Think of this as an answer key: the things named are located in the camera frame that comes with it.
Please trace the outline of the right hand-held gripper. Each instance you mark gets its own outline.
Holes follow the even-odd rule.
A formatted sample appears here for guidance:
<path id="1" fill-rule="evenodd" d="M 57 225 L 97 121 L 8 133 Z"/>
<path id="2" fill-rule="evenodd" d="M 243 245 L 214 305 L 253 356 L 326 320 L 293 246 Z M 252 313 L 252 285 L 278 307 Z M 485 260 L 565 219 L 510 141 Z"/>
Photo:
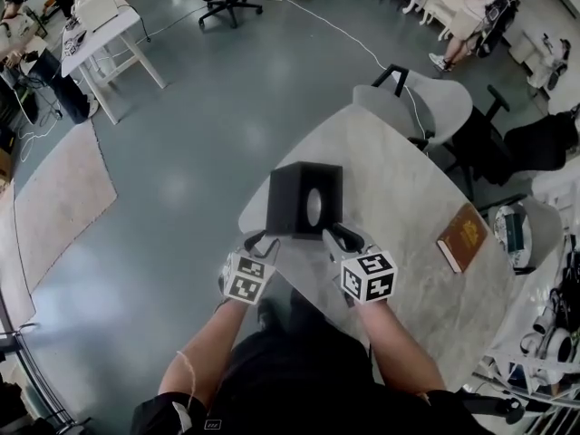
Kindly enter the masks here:
<path id="1" fill-rule="evenodd" d="M 391 253 L 380 248 L 361 228 L 334 223 L 323 230 L 323 242 L 339 267 L 339 286 L 353 302 L 364 305 L 393 295 L 398 267 Z"/>

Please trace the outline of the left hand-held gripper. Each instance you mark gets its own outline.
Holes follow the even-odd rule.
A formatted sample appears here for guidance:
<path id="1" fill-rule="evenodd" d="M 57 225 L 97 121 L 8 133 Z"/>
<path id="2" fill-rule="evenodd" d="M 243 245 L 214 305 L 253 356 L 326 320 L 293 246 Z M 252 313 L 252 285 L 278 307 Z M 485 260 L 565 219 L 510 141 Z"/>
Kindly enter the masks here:
<path id="1" fill-rule="evenodd" d="M 258 244 L 264 238 L 268 238 L 264 229 L 243 233 L 237 246 L 227 255 L 219 275 L 219 289 L 226 300 L 248 305 L 260 301 L 276 273 L 275 262 L 280 249 L 280 239 L 275 238 L 262 252 Z"/>

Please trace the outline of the black tissue box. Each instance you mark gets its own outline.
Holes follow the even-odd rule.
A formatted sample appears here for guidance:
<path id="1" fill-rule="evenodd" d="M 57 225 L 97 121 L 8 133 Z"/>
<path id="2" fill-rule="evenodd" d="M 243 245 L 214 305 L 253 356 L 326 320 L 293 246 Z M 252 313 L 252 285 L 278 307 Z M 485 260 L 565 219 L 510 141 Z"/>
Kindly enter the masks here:
<path id="1" fill-rule="evenodd" d="M 270 173 L 266 233 L 320 240 L 343 220 L 343 168 L 297 161 Z"/>

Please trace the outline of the person's right forearm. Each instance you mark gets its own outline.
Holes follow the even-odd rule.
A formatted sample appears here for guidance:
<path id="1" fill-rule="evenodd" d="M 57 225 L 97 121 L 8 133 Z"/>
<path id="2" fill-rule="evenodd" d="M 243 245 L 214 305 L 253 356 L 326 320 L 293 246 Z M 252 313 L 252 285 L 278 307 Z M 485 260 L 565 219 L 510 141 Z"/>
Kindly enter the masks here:
<path id="1" fill-rule="evenodd" d="M 357 304 L 384 382 L 409 394 L 445 391 L 439 368 L 385 301 Z"/>

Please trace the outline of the person's left forearm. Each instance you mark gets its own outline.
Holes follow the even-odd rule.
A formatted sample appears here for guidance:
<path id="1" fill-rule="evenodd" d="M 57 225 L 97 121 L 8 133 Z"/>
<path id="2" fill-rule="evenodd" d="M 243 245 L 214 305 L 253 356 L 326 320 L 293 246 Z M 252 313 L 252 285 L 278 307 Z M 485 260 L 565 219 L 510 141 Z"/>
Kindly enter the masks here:
<path id="1" fill-rule="evenodd" d="M 179 393 L 211 410 L 230 362 L 248 304 L 227 300 L 177 352 L 165 371 L 158 394 Z"/>

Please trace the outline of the dark rectangular block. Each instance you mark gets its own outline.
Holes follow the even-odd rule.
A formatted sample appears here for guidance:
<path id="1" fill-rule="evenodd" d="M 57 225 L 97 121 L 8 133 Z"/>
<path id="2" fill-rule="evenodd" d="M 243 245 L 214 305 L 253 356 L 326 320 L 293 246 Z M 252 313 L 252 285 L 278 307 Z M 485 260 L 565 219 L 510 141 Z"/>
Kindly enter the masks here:
<path id="1" fill-rule="evenodd" d="M 525 248 L 523 225 L 525 216 L 522 213 L 512 213 L 504 216 L 506 227 L 506 246 L 509 254 Z"/>

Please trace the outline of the person's black shoe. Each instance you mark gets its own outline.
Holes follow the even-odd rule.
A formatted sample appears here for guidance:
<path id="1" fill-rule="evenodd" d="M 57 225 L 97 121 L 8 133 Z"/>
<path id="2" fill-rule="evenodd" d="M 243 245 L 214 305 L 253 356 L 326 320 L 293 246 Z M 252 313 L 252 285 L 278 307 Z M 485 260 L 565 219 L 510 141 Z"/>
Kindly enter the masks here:
<path id="1" fill-rule="evenodd" d="M 273 301 L 262 299 L 257 306 L 257 321 L 261 332 L 279 333 L 284 331 Z"/>

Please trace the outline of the brown hardcover book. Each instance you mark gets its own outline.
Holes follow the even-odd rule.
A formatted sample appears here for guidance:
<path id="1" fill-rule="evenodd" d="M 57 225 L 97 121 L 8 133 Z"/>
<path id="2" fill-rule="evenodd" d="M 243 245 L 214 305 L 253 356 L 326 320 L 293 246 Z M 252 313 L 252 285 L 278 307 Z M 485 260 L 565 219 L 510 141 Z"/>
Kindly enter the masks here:
<path id="1" fill-rule="evenodd" d="M 464 204 L 437 239 L 437 245 L 454 273 L 464 273 L 488 235 L 476 208 Z"/>

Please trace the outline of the person's black clothing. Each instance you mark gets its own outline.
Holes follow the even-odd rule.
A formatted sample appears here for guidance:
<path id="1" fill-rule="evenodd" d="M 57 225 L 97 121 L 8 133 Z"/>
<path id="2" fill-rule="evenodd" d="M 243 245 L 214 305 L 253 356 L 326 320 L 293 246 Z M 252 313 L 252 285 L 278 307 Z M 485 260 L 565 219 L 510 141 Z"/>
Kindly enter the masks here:
<path id="1" fill-rule="evenodd" d="M 301 294 L 281 323 L 279 333 L 237 335 L 211 410 L 157 393 L 135 409 L 130 435 L 494 435 L 447 388 L 415 395 L 386 384 L 370 343 Z"/>

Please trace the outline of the patterned round cushion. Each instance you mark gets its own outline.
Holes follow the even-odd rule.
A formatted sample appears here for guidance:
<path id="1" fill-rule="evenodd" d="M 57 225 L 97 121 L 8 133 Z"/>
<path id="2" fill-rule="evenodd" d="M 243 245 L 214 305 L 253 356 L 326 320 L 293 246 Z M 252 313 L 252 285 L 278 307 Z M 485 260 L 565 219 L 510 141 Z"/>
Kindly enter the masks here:
<path id="1" fill-rule="evenodd" d="M 524 231 L 524 242 L 525 248 L 516 253 L 508 253 L 506 246 L 506 227 L 504 216 L 512 213 L 522 213 L 525 216 L 525 221 L 523 225 Z M 531 229 L 529 225 L 529 218 L 526 211 L 521 204 L 514 204 L 511 206 L 502 206 L 498 209 L 497 214 L 494 216 L 493 231 L 496 239 L 499 241 L 500 245 L 503 246 L 504 250 L 507 252 L 510 262 L 514 268 L 527 267 L 530 257 L 531 257 Z"/>

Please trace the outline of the grey shell chair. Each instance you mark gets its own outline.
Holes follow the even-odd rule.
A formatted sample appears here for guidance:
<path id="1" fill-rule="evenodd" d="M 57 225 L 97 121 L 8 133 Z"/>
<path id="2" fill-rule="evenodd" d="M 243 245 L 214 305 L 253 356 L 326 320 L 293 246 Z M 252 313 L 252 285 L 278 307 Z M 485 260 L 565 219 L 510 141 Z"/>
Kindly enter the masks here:
<path id="1" fill-rule="evenodd" d="M 554 207 L 523 194 L 502 200 L 491 207 L 487 219 L 492 231 L 494 216 L 498 209 L 514 204 L 523 206 L 529 218 L 531 229 L 531 257 L 527 267 L 514 268 L 512 266 L 517 276 L 524 276 L 538 269 L 546 258 L 561 245 L 565 238 L 565 232 L 559 212 Z"/>
<path id="2" fill-rule="evenodd" d="M 394 64 L 372 84 L 355 86 L 353 103 L 423 152 L 450 144 L 473 108 L 469 92 L 460 83 L 432 79 Z"/>

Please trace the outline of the beige floor rug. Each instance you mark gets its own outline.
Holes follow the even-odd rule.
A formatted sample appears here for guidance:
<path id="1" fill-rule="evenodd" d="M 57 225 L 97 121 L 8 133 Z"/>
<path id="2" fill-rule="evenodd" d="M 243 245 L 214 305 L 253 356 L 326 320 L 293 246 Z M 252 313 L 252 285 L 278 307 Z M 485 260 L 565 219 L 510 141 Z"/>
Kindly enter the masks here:
<path id="1" fill-rule="evenodd" d="M 18 244 L 30 292 L 116 199 L 92 122 L 73 127 L 16 197 Z"/>
<path id="2" fill-rule="evenodd" d="M 35 315 L 19 254 L 15 228 L 14 183 L 6 184 L 0 195 L 0 295 L 16 330 Z"/>

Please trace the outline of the black low chair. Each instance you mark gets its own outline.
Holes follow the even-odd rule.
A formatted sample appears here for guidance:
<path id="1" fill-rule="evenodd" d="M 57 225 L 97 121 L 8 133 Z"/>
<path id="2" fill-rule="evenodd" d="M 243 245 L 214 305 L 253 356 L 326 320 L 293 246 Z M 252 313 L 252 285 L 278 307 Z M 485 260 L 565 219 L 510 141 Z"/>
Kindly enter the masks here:
<path id="1" fill-rule="evenodd" d="M 525 407 L 516 398 L 484 396 L 463 389 L 459 389 L 456 394 L 471 414 L 497 417 L 503 419 L 507 425 L 519 422 L 526 412 Z"/>

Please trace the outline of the white headset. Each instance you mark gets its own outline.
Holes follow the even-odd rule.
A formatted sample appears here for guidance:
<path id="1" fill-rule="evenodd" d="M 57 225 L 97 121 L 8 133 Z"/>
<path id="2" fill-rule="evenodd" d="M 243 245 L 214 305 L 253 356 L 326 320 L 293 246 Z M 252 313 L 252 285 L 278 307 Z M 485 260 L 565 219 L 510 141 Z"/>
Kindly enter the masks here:
<path id="1" fill-rule="evenodd" d="M 520 351 L 531 358 L 568 363 L 573 351 L 567 311 L 559 304 L 545 307 L 519 344 Z"/>

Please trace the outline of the white work table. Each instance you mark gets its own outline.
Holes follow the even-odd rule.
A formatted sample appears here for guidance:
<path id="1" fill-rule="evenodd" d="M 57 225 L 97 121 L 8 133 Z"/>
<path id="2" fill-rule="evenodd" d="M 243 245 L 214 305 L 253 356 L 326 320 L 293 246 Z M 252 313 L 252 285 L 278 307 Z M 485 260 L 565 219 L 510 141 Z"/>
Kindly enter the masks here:
<path id="1" fill-rule="evenodd" d="M 133 64 L 140 63 L 150 77 L 161 88 L 165 89 L 167 83 L 161 78 L 150 60 L 139 48 L 134 38 L 130 35 L 129 29 L 137 23 L 143 23 L 143 19 L 137 11 L 130 5 L 123 5 L 119 14 L 109 22 L 97 29 L 94 33 L 85 36 L 83 44 L 74 54 L 65 55 L 61 61 L 61 76 L 70 75 L 74 70 L 79 70 L 83 79 L 92 91 L 101 108 L 113 125 L 119 122 L 113 110 L 106 101 L 103 88 L 115 80 L 121 73 L 129 69 Z M 97 51 L 103 49 L 115 38 L 120 38 L 127 49 L 132 53 L 132 57 L 116 66 L 113 71 L 104 77 L 95 79 L 92 77 L 89 68 L 85 63 L 90 60 Z"/>

